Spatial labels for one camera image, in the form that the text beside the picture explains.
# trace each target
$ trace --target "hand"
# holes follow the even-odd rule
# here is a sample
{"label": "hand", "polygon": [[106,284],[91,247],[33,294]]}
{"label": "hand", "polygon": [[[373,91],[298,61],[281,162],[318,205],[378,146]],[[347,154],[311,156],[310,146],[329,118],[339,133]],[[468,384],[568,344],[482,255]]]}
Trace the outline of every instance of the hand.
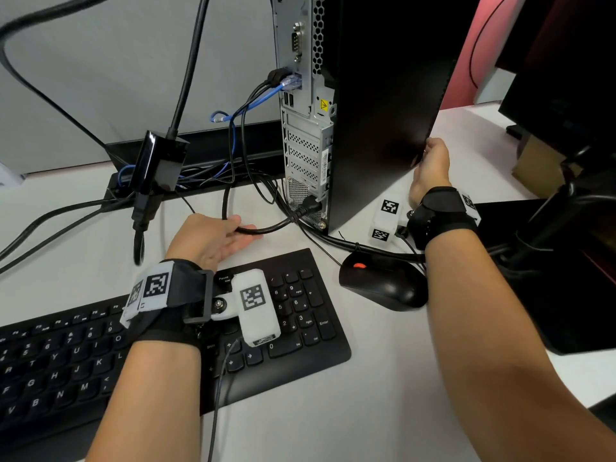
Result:
{"label": "hand", "polygon": [[415,209],[426,193],[435,186],[451,186],[449,182],[449,150],[441,138],[428,138],[426,151],[413,173],[408,201]]}
{"label": "hand", "polygon": [[[187,259],[202,269],[216,272],[218,263],[263,235],[235,233],[242,223],[240,216],[228,220],[191,214],[169,245],[165,259]],[[256,228],[246,225],[245,228]]]}

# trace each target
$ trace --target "arrow key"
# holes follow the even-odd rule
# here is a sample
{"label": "arrow key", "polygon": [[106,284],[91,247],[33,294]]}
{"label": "arrow key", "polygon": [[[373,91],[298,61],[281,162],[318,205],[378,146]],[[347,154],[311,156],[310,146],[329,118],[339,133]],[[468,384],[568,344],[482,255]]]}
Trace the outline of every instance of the arrow key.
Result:
{"label": "arrow key", "polygon": [[227,372],[238,372],[244,368],[244,359],[241,354],[231,355],[227,359]]}
{"label": "arrow key", "polygon": [[261,354],[260,347],[248,347],[248,351],[244,355],[246,356],[246,365],[248,366],[263,363],[263,355]]}

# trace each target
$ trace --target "right hand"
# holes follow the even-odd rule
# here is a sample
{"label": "right hand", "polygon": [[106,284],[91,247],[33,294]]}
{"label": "right hand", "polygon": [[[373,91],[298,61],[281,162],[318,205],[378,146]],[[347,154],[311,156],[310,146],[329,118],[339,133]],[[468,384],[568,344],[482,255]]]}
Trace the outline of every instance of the right hand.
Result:
{"label": "right hand", "polygon": [[415,168],[408,201],[415,209],[426,193],[435,186],[451,186],[449,182],[449,150],[441,138],[428,138],[423,159]]}

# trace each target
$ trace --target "left hand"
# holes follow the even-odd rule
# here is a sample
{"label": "left hand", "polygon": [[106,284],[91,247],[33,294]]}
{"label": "left hand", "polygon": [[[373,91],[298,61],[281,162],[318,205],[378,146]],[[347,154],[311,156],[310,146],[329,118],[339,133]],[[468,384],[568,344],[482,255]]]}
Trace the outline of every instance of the left hand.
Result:
{"label": "left hand", "polygon": [[220,261],[263,238],[263,235],[235,233],[241,223],[240,216],[222,220],[191,214],[171,241],[165,259],[187,259],[202,269],[216,272]]}

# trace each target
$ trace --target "computer tower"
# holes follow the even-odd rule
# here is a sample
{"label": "computer tower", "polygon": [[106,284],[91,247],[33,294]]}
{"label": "computer tower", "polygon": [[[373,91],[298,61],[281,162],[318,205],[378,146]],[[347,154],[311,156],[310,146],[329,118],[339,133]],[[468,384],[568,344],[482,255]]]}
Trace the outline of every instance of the computer tower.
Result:
{"label": "computer tower", "polygon": [[272,0],[286,195],[335,230],[409,171],[425,147],[479,0]]}

